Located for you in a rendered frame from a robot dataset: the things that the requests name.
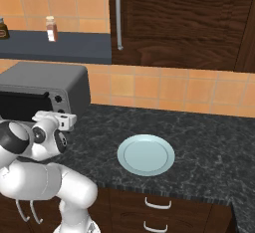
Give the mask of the pale blue round plate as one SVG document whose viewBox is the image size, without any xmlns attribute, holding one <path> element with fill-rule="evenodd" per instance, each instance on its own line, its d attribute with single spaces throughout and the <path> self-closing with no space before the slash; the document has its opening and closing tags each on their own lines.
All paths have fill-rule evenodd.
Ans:
<svg viewBox="0 0 255 233">
<path fill-rule="evenodd" d="M 136 134 L 125 139 L 117 151 L 120 165 L 138 176 L 158 176 L 174 164 L 175 153 L 163 138 L 152 134 Z"/>
</svg>

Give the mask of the dark brown jar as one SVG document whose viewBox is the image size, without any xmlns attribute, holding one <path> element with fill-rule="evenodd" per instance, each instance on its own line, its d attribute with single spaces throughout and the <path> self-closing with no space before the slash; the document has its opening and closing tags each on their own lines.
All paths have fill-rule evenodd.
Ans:
<svg viewBox="0 0 255 233">
<path fill-rule="evenodd" d="M 9 39 L 9 38 L 10 38 L 10 35 L 9 35 L 8 28 L 6 24 L 4 23 L 4 19 L 0 17 L 0 40 Z"/>
</svg>

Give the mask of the dark wood drawer front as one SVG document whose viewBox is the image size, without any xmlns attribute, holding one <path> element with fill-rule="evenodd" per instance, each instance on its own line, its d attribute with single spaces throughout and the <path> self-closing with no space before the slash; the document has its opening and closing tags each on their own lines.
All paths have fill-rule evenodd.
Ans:
<svg viewBox="0 0 255 233">
<path fill-rule="evenodd" d="M 168 210 L 158 210 L 147 207 L 147 201 L 158 205 L 167 205 L 171 200 L 171 208 Z M 229 206 L 198 202 L 197 200 L 176 199 L 173 197 L 163 197 L 144 193 L 134 193 L 123 190 L 110 190 L 111 210 L 114 213 L 121 211 L 133 211 L 141 213 L 169 215 L 207 215 L 207 223 L 228 224 L 231 221 L 232 213 Z"/>
<path fill-rule="evenodd" d="M 204 233 L 207 215 L 159 215 L 133 211 L 121 211 L 113 214 L 113 233 L 148 233 L 143 229 L 143 222 L 164 227 L 166 233 Z"/>
</svg>

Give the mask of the dark wood cupboard side panel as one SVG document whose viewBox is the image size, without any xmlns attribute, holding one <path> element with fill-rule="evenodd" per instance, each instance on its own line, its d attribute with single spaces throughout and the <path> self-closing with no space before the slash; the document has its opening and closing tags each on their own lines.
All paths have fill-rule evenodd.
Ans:
<svg viewBox="0 0 255 233">
<path fill-rule="evenodd" d="M 235 65 L 235 72 L 255 73 L 255 0 L 252 0 L 242 42 Z"/>
</svg>

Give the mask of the dark blue wall shelf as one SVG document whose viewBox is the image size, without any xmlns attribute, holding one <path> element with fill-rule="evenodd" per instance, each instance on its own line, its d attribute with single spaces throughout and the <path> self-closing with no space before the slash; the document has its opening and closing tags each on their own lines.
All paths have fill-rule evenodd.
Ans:
<svg viewBox="0 0 255 233">
<path fill-rule="evenodd" d="M 50 42 L 43 31 L 11 30 L 9 34 L 9 39 L 0 40 L 0 59 L 112 63 L 110 34 L 59 32 L 56 42 Z"/>
</svg>

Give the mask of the dark wood base cupboard door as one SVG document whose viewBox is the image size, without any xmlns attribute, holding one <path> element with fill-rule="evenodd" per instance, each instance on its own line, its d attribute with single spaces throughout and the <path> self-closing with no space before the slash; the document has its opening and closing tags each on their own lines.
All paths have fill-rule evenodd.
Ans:
<svg viewBox="0 0 255 233">
<path fill-rule="evenodd" d="M 30 211 L 28 201 L 21 201 L 20 206 L 28 222 L 21 218 L 15 201 L 0 194 L 0 233 L 53 233 L 61 223 L 59 211 L 60 199 L 54 197 L 47 201 L 35 201 L 34 207 L 38 218 L 43 222 L 38 224 Z M 96 202 L 89 208 L 89 214 L 98 224 L 101 233 L 112 233 L 112 219 L 109 202 L 109 191 L 100 188 Z"/>
</svg>

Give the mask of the red spice bottle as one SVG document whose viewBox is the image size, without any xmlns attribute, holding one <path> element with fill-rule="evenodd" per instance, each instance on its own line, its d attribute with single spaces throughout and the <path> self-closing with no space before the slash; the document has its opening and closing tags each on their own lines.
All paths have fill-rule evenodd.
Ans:
<svg viewBox="0 0 255 233">
<path fill-rule="evenodd" d="M 58 29 L 55 18 L 53 16 L 46 17 L 46 29 L 48 40 L 50 42 L 56 42 L 58 40 Z"/>
</svg>

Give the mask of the grey toaster oven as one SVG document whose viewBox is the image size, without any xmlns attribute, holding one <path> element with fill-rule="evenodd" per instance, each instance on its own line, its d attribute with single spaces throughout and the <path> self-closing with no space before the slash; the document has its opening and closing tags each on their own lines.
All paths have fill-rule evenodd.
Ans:
<svg viewBox="0 0 255 233">
<path fill-rule="evenodd" d="M 61 96 L 57 103 L 55 96 Z M 0 116 L 33 122 L 37 111 L 80 117 L 91 102 L 87 68 L 81 65 L 19 62 L 0 74 Z"/>
</svg>

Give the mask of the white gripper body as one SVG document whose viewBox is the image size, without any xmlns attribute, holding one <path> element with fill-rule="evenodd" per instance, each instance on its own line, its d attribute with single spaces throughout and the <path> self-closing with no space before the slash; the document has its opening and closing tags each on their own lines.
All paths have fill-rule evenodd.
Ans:
<svg viewBox="0 0 255 233">
<path fill-rule="evenodd" d="M 34 121 L 40 121 L 43 119 L 49 119 L 53 122 L 58 122 L 58 115 L 54 112 L 45 112 L 45 111 L 38 111 L 35 113 L 35 115 L 32 117 L 32 120 Z"/>
</svg>

